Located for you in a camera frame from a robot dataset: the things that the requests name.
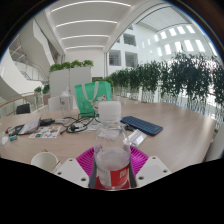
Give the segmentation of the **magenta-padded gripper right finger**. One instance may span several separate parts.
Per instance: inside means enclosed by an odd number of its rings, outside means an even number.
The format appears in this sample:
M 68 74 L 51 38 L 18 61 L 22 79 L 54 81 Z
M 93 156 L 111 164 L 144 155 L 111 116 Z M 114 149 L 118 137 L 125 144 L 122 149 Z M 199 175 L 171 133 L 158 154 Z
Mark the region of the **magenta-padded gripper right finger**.
M 157 181 L 171 171 L 157 156 L 147 156 L 139 149 L 131 148 L 129 180 L 131 188 L 139 188 Z

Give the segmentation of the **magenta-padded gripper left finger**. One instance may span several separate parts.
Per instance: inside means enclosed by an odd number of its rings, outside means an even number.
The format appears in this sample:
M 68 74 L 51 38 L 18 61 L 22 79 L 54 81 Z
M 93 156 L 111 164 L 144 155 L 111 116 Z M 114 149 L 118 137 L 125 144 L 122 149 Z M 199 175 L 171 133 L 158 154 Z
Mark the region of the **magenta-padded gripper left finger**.
M 78 186 L 94 189 L 96 185 L 94 149 L 88 149 L 77 158 L 68 158 L 54 174 Z

